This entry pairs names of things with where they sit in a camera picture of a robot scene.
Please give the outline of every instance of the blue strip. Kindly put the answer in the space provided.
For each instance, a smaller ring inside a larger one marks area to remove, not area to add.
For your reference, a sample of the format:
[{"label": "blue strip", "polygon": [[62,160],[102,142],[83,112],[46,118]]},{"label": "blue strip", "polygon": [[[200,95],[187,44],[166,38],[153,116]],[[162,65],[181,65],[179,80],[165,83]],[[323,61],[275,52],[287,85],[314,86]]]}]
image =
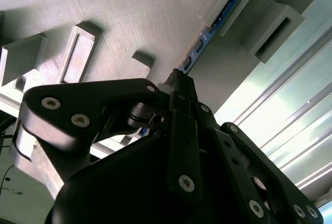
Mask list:
[{"label": "blue strip", "polygon": [[185,74],[188,74],[189,71],[192,69],[193,65],[195,64],[198,57],[201,55],[203,50],[206,48],[208,43],[211,41],[212,37],[218,32],[218,30],[221,28],[221,26],[226,22],[229,15],[234,10],[235,6],[240,0],[229,0],[227,5],[223,8],[215,22],[212,24],[212,27],[209,28],[208,26],[204,27],[202,33],[197,38],[194,45],[190,48],[189,52],[185,56],[186,59],[184,59],[179,66],[179,70],[184,72]]}]

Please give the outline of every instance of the metal frame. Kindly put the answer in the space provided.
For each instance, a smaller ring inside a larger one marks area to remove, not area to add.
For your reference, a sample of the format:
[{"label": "metal frame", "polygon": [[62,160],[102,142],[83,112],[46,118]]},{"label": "metal frame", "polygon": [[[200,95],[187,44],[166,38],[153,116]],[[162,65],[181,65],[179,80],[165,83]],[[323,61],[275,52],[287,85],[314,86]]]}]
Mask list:
[{"label": "metal frame", "polygon": [[317,40],[301,57],[295,61],[274,83],[271,84],[245,111],[243,111],[234,123],[240,125],[255,110],[268,102],[286,83],[293,78],[302,68],[305,67],[315,55],[332,41],[332,28],[329,28],[325,34]]}]

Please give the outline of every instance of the bolt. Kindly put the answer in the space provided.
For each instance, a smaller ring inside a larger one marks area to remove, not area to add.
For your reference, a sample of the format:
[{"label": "bolt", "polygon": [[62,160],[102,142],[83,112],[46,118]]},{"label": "bolt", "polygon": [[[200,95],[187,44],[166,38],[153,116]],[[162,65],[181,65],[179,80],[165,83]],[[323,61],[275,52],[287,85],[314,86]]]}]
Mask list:
[{"label": "bolt", "polygon": [[318,218],[317,212],[311,206],[307,205],[307,210],[313,218],[316,218],[316,219]]},{"label": "bolt", "polygon": [[192,193],[195,189],[195,184],[193,183],[192,179],[187,175],[182,175],[178,179],[178,183],[180,184],[181,188],[188,193]]},{"label": "bolt", "polygon": [[43,107],[50,109],[50,110],[58,109],[61,106],[60,101],[58,101],[56,98],[52,98],[52,97],[44,98],[41,101],[41,104]]},{"label": "bolt", "polygon": [[294,204],[293,207],[294,207],[296,213],[297,213],[300,217],[302,217],[302,218],[305,218],[305,217],[306,217],[305,212],[302,210],[302,208],[301,208],[299,205]]},{"label": "bolt", "polygon": [[204,111],[209,111],[209,108],[207,106],[205,106],[204,104],[202,104],[201,107]]},{"label": "bolt", "polygon": [[75,114],[72,116],[72,123],[77,127],[88,127],[90,124],[90,119],[83,114]]},{"label": "bolt", "polygon": [[261,208],[261,206],[259,205],[258,202],[256,202],[255,200],[250,200],[249,201],[249,207],[251,209],[251,211],[258,217],[258,218],[263,218],[264,217],[264,211]]},{"label": "bolt", "polygon": [[231,129],[233,132],[235,132],[235,133],[238,132],[238,129],[237,129],[235,126],[233,126],[233,125],[230,126],[230,129]]},{"label": "bolt", "polygon": [[155,92],[155,88],[153,86],[147,85],[146,88],[150,90],[151,92]]}]

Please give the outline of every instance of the black cable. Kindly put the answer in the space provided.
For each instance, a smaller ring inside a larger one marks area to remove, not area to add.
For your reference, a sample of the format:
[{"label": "black cable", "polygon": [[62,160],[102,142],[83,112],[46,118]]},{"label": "black cable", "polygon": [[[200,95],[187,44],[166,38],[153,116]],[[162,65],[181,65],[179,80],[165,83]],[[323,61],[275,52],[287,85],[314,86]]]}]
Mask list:
[{"label": "black cable", "polygon": [[6,177],[7,173],[8,173],[8,171],[9,171],[11,168],[13,168],[13,167],[14,167],[14,165],[12,165],[11,167],[9,167],[8,170],[6,171],[4,177],[2,178],[1,186],[0,186],[0,196],[1,196],[2,186],[3,186],[3,184],[4,184],[5,177]]},{"label": "black cable", "polygon": [[12,193],[12,194],[23,195],[23,192],[21,192],[21,191],[10,190],[10,189],[7,189],[7,188],[2,188],[2,189],[5,189],[5,190],[7,190],[9,193]]}]

